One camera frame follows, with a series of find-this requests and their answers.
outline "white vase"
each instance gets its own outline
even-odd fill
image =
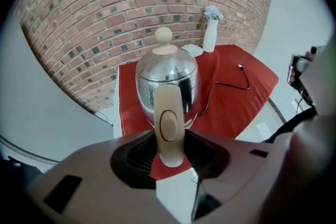
[[[203,50],[206,52],[213,52],[215,50],[217,39],[217,25],[219,20],[208,20],[208,26],[203,40]]]

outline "beige handle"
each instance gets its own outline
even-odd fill
[[[181,90],[165,84],[154,90],[154,125],[160,159],[168,167],[184,158],[184,117]]]

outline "red cloth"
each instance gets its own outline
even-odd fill
[[[196,118],[191,130],[208,134],[236,138],[255,118],[267,102],[272,90],[278,83],[278,77],[258,59],[235,45],[216,46],[211,53],[204,52],[196,57],[201,79],[201,110],[206,106],[207,95],[214,81],[247,87],[239,64],[245,66],[251,88],[240,90],[232,87],[214,85],[207,111]],[[130,135],[153,127],[142,112],[135,85],[133,62],[120,66],[119,97],[122,135]],[[166,167],[157,154],[151,177],[160,180],[182,173],[191,168],[186,156],[181,166]]]

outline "black wire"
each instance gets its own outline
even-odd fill
[[[105,122],[107,122],[109,120],[109,118],[106,117],[103,113],[101,113],[101,112],[96,112],[96,113],[102,114],[106,118]]]
[[[300,101],[298,102],[298,107],[296,108],[296,115],[298,114],[298,109],[299,109],[299,106],[300,106],[300,103],[302,101],[303,97],[300,99]]]
[[[213,86],[215,84],[220,84],[220,85],[224,85],[224,86],[228,86],[228,87],[233,87],[233,88],[240,89],[240,90],[249,90],[250,89],[250,82],[248,80],[248,77],[246,76],[244,69],[241,68],[241,70],[243,71],[243,73],[245,75],[245,78],[246,78],[247,83],[248,83],[248,87],[247,88],[243,88],[243,87],[239,87],[239,86],[235,86],[235,85],[230,85],[230,84],[226,84],[226,83],[222,83],[222,82],[218,82],[218,81],[213,82],[211,84],[211,87],[210,87],[210,90],[209,90],[209,93],[208,93],[208,98],[207,98],[207,101],[206,101],[206,107],[205,107],[205,109],[203,110],[203,112],[200,115],[197,115],[197,118],[200,117],[200,116],[202,116],[205,113],[205,111],[208,109],[210,93],[211,93],[211,90],[212,90],[212,88],[213,88]]]
[[[289,72],[290,72],[290,66],[288,67],[288,74],[287,74],[287,83],[290,85],[290,83],[288,82]]]

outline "flower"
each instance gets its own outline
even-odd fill
[[[204,17],[212,20],[222,20],[224,18],[223,14],[215,6],[205,7]]]

